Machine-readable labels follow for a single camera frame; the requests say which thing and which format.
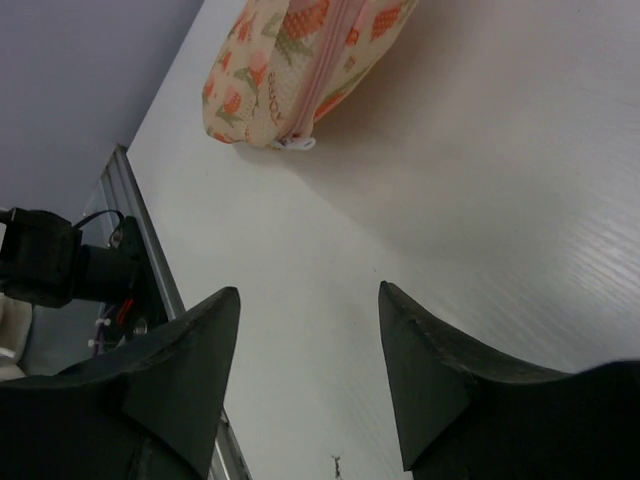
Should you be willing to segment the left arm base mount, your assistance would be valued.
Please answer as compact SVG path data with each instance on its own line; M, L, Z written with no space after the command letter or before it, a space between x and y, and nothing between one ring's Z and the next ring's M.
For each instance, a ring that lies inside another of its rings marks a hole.
M95 356L169 321L149 253L134 217L126 216L117 225L108 247L125 260L131 260L133 267L124 274L124 292L104 304L95 322L96 334L90 342Z

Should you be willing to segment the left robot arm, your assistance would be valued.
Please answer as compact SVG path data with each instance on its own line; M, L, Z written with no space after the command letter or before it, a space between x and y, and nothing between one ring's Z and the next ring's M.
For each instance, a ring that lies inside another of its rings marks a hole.
M133 303L141 262L117 250L82 243L82 228L97 217L113 213L119 232L129 220L118 210L95 212L76 224L52 212L14 207L1 211L1 380L25 373L19 361L25 350L33 307L62 308L73 300L119 307L96 320L96 335L88 346L96 355L125 343L109 341L107 328L124 326Z

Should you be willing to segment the floral mesh laundry bag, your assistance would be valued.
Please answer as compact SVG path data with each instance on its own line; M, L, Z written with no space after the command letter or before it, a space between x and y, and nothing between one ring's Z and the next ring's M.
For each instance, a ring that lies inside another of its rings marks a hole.
M306 151L315 124L394 44L413 1L248 1L202 89L206 134Z

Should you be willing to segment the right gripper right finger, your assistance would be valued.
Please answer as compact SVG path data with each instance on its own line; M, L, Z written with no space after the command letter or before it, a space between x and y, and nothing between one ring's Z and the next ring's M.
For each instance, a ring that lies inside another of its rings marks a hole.
M639 364L535 365L437 318L398 286L379 326L405 471L416 479L635 479Z

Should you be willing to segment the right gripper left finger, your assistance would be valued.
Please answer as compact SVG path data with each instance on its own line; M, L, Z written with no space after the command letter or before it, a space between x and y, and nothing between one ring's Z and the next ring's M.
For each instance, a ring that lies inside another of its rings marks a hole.
M2 382L2 478L206 478L239 319L225 287L56 375Z

